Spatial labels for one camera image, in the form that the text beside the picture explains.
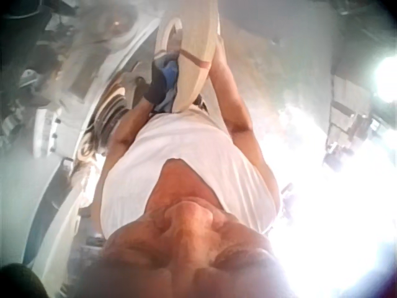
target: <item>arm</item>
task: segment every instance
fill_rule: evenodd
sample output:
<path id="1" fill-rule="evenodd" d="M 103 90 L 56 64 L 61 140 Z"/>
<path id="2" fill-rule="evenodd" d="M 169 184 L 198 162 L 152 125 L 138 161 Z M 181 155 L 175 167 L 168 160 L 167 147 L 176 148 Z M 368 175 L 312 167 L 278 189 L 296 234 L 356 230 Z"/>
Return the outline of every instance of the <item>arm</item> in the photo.
<path id="1" fill-rule="evenodd" d="M 109 151 L 97 183 L 94 200 L 91 206 L 91 219 L 99 232 L 102 232 L 102 227 L 100 225 L 100 208 L 102 205 L 102 191 L 104 189 L 106 177 L 109 171 L 131 147 L 136 135 L 149 120 L 149 115 L 153 110 L 153 106 L 152 103 L 143 98 L 133 110 L 128 111 L 123 116 L 110 140 Z"/>
<path id="2" fill-rule="evenodd" d="M 252 120 L 241 99 L 233 74 L 227 65 L 225 49 L 220 40 L 210 70 L 210 79 L 218 99 L 223 121 L 233 143 L 257 168 L 275 202 L 276 212 L 281 207 L 280 192 L 272 170 L 266 164 L 261 148 L 254 135 Z"/>

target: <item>nose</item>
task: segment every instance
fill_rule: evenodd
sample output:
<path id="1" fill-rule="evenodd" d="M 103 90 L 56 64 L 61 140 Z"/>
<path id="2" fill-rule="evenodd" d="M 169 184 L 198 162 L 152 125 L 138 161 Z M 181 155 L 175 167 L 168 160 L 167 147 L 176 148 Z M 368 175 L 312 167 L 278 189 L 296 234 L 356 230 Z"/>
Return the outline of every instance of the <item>nose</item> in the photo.
<path id="1" fill-rule="evenodd" d="M 171 246 L 170 270 L 176 296 L 190 291 L 197 269 L 206 268 L 214 246 L 213 214 L 194 202 L 180 202 L 165 213 L 171 223 L 166 235 Z"/>
<path id="2" fill-rule="evenodd" d="M 213 214 L 195 202 L 180 202 L 165 214 L 171 226 L 166 232 L 170 239 L 172 262 L 175 266 L 200 266 L 206 263 L 212 244 Z"/>

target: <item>hand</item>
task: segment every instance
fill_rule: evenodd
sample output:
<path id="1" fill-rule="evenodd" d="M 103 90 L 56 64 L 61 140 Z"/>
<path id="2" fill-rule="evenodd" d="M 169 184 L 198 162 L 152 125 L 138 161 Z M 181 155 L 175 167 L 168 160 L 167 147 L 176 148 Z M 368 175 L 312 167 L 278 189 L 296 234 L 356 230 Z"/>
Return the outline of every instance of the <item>hand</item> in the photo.
<path id="1" fill-rule="evenodd" d="M 222 37 L 218 35 L 218 40 L 216 41 L 215 54 L 213 56 L 212 65 L 210 68 L 209 75 L 214 76 L 219 73 L 222 69 L 228 67 L 228 62 L 226 59 L 225 44 L 223 43 Z"/>
<path id="2" fill-rule="evenodd" d="M 155 59 L 151 67 L 151 84 L 144 94 L 147 101 L 154 106 L 159 105 L 166 98 L 167 92 L 171 90 L 178 75 L 177 58 L 178 53 L 170 53 Z"/>

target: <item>bright light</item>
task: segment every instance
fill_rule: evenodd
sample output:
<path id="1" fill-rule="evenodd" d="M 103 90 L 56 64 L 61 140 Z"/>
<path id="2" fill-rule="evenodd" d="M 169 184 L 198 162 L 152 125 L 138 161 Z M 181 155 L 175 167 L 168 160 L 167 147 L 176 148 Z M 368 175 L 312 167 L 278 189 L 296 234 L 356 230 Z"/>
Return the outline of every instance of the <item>bright light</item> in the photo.
<path id="1" fill-rule="evenodd" d="M 397 56 L 384 59 L 375 72 L 378 96 L 385 102 L 397 101 Z"/>
<path id="2" fill-rule="evenodd" d="M 391 149 L 397 149 L 397 131 L 389 129 L 383 134 L 382 138 Z"/>
<path id="3" fill-rule="evenodd" d="M 288 172 L 296 173 L 298 199 L 293 222 L 279 219 L 269 238 L 298 297 L 335 297 L 377 266 L 381 243 L 396 240 L 396 168 L 367 141 L 339 174 L 326 175 L 312 165 L 318 163 L 314 122 L 295 108 L 280 116 L 286 129 L 292 125 L 301 134 L 292 158 L 282 155 Z"/>

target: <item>man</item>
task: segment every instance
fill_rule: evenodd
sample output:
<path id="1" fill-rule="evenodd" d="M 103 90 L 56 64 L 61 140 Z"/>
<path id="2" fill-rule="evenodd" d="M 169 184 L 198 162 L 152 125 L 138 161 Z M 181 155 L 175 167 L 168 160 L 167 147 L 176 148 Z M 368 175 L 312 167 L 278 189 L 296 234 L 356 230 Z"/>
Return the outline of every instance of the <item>man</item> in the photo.
<path id="1" fill-rule="evenodd" d="M 152 77 L 112 138 L 92 206 L 108 240 L 78 296 L 290 297 L 263 236 L 279 190 L 223 42 L 209 77 L 229 134 L 194 106 L 149 119 L 171 88 Z"/>

